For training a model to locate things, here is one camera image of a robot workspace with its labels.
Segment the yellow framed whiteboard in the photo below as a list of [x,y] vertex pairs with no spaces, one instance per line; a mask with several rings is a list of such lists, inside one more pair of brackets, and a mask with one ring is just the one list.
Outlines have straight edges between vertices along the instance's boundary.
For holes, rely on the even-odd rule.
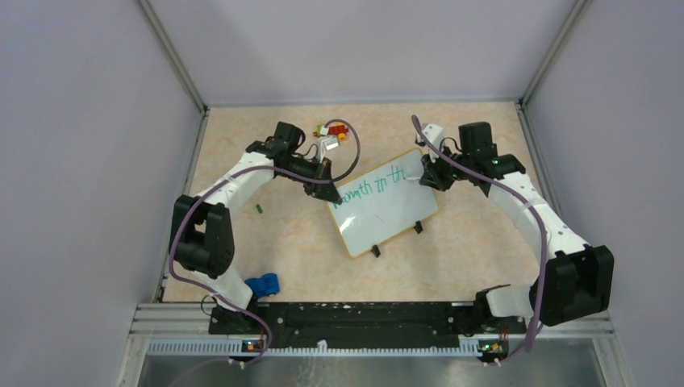
[[371,252],[438,212],[433,189],[404,181],[423,174],[421,158],[412,148],[338,187],[343,203],[327,205],[349,256]]

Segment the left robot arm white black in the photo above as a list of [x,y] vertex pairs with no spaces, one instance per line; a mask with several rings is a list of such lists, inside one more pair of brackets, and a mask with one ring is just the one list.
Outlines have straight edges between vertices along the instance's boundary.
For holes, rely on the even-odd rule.
[[236,165],[213,185],[196,196],[183,194],[173,204],[169,274],[206,290],[229,310],[228,323],[239,333],[253,331],[259,313],[249,305],[254,292],[232,267],[233,213],[276,177],[302,184],[305,194],[315,199],[343,201],[332,176],[332,161],[299,152],[305,138],[302,129],[279,122],[271,136],[249,144]]

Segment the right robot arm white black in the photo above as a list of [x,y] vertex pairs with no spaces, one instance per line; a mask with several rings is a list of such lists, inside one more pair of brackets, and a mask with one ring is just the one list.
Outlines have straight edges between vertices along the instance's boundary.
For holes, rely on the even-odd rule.
[[415,142],[427,148],[419,183],[444,192],[468,181],[511,220],[535,254],[539,274],[530,285],[499,285],[476,295],[475,326],[494,332],[508,317],[529,318],[553,327],[607,310],[615,258],[604,245],[593,246],[573,231],[541,196],[523,164],[499,154],[488,122],[459,126],[456,149],[442,127],[421,123]]

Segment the black whiteboard foot right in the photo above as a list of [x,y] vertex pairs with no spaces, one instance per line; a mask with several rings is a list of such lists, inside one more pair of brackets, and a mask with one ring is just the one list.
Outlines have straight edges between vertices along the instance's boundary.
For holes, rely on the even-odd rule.
[[423,232],[423,224],[421,221],[417,221],[413,227],[415,232],[419,235]]

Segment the blue toy car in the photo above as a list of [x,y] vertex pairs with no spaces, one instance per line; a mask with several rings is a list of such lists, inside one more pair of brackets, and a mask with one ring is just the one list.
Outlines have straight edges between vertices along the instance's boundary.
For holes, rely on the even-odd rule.
[[260,277],[248,278],[244,282],[256,298],[272,297],[281,292],[280,281],[276,273],[265,273]]

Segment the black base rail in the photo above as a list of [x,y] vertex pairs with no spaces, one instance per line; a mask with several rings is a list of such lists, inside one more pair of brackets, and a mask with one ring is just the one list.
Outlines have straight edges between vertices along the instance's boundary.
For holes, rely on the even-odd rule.
[[458,347],[475,335],[524,334],[516,317],[487,318],[470,302],[258,302],[249,315],[216,306],[212,335],[273,336],[272,348]]

